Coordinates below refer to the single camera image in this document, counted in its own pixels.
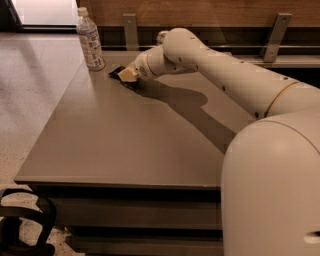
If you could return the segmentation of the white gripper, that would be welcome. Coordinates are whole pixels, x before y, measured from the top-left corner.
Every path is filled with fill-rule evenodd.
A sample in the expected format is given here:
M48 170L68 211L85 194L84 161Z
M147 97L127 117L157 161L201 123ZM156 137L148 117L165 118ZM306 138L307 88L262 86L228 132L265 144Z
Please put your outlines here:
M144 51L134 60L137 72L132 67L126 67L118 73L118 76L122 82L136 82L139 77L143 80L153 80L156 78L156 60L157 57L153 49Z

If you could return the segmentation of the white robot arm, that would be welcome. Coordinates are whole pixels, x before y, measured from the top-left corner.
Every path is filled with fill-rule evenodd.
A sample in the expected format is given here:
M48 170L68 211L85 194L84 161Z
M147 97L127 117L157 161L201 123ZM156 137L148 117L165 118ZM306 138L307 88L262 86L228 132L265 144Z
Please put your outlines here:
M124 68L123 82L196 71L247 111L221 174L224 256L320 256L320 89L204 45L185 28Z

